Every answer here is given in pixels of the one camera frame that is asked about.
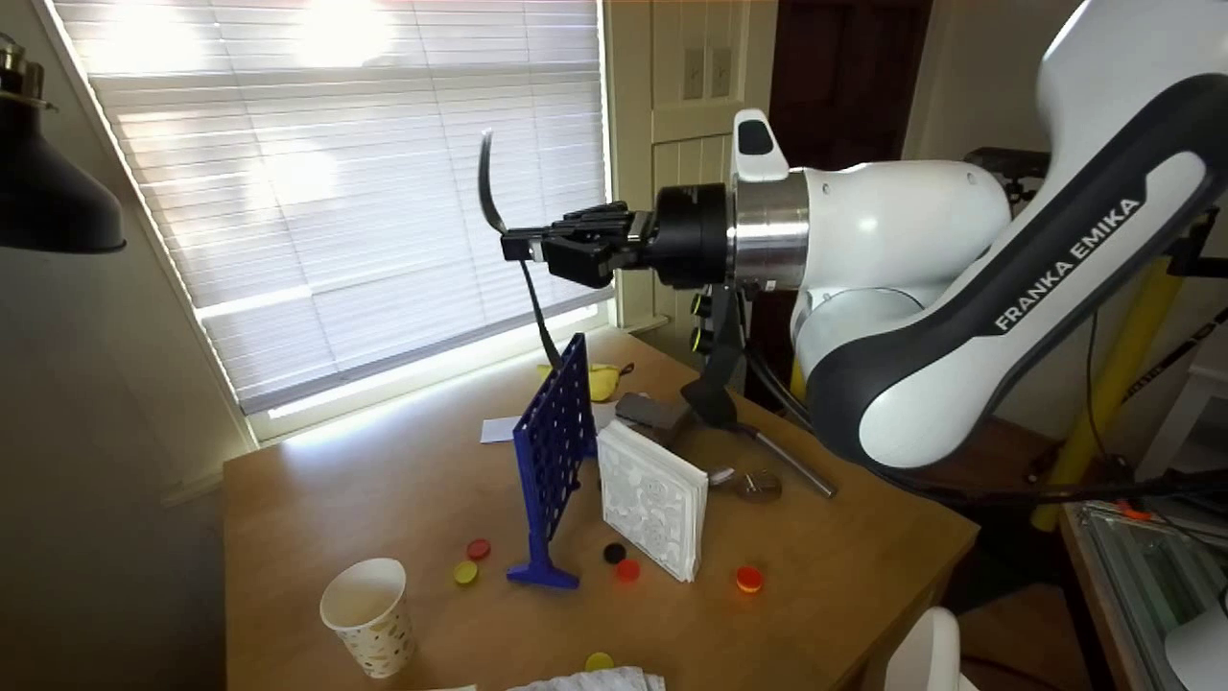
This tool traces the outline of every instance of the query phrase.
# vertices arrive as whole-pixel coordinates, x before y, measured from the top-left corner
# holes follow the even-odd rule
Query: wooden table
[[[590,337],[590,362],[634,363],[620,393],[669,400],[696,372],[631,335]],[[411,572],[420,660],[386,686],[512,686],[581,673],[604,650],[659,673],[670,691],[849,686],[870,654],[893,644],[934,603],[973,525],[833,459],[798,427],[739,403],[821,467],[840,500],[783,476],[774,504],[713,495],[696,583],[643,557],[619,583],[590,485],[551,543],[581,590],[505,583],[526,557],[526,519],[512,444],[480,444],[480,422],[517,413],[542,384],[530,362],[344,417],[226,466],[226,681],[229,691],[368,686],[348,654],[320,627],[313,603],[359,557],[400,557]],[[690,427],[677,454],[702,467],[780,467],[724,430]],[[475,587],[449,572],[468,537],[494,551]],[[761,566],[769,587],[739,596],[733,572]]]

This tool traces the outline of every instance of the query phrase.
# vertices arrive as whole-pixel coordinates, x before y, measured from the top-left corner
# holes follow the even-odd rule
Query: door
[[[650,212],[655,189],[730,178],[737,109],[769,109],[774,0],[605,0],[615,198]],[[686,348],[690,293],[619,278],[619,322]]]
[[[927,0],[780,0],[770,125],[793,166],[899,159]]]

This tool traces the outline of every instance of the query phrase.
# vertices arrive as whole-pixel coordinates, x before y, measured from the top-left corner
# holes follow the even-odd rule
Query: yellow game piece
[[[454,583],[458,583],[458,587],[471,587],[475,575],[480,575],[475,560],[459,560],[459,566],[454,569]]]
[[[600,650],[600,654],[587,654],[587,656],[582,656],[582,668],[587,668],[587,673],[615,668],[615,656],[604,654],[604,650]]]
[[[619,393],[619,380],[631,372],[627,367],[611,367],[611,363],[587,363],[587,400],[590,403],[605,403]]]

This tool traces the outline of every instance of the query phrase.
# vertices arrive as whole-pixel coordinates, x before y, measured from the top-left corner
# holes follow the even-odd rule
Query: lamp
[[[119,202],[38,136],[41,64],[0,33],[0,247],[124,249]]]

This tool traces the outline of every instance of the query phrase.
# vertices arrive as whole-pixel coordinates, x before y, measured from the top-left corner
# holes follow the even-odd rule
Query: white fabric
[[[665,681],[641,668],[600,668],[600,673],[537,681],[514,691],[665,691]]]

